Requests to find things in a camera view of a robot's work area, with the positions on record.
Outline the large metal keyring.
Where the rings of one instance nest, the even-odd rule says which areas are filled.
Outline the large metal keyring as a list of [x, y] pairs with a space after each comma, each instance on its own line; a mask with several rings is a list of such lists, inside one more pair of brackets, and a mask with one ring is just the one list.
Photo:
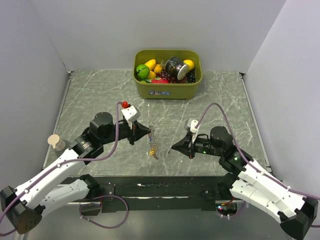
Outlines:
[[155, 132], [155, 126], [153, 123], [150, 123], [149, 126], [148, 126], [151, 130], [151, 135], [154, 137], [154, 142], [150, 143], [149, 142], [149, 135], [148, 134], [148, 144], [149, 144], [149, 155], [150, 155], [150, 151], [151, 150], [154, 150], [155, 151], [155, 154], [154, 155], [150, 155], [152, 156], [154, 159], [158, 160], [159, 159], [159, 153], [158, 153], [158, 141], [157, 141], [157, 137], [156, 137], [156, 132]]

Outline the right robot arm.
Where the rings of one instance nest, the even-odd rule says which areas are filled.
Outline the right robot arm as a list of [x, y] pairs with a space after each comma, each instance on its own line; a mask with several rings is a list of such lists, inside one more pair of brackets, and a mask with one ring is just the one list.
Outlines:
[[172, 145], [172, 150], [193, 159], [197, 153], [218, 156], [227, 171], [219, 183], [223, 199], [241, 199], [274, 218], [282, 230], [296, 240], [305, 238], [317, 217], [318, 200], [295, 193], [242, 149], [237, 149], [233, 136], [224, 126], [213, 127], [210, 134], [187, 131]]

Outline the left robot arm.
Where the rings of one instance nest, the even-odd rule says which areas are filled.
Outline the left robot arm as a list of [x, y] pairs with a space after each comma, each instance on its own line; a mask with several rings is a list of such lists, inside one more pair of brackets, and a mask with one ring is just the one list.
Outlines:
[[98, 182], [89, 174], [81, 176], [69, 185], [58, 188], [72, 172], [90, 162], [98, 161], [104, 145], [114, 143], [108, 156], [116, 150], [120, 140], [128, 139], [131, 145], [151, 131], [140, 124], [139, 112], [122, 111], [122, 120], [113, 120], [108, 112], [100, 112], [90, 121], [82, 135], [51, 165], [29, 181], [0, 192], [0, 217], [7, 218], [14, 231], [23, 235], [35, 228], [49, 213], [76, 200], [95, 200], [99, 195]]

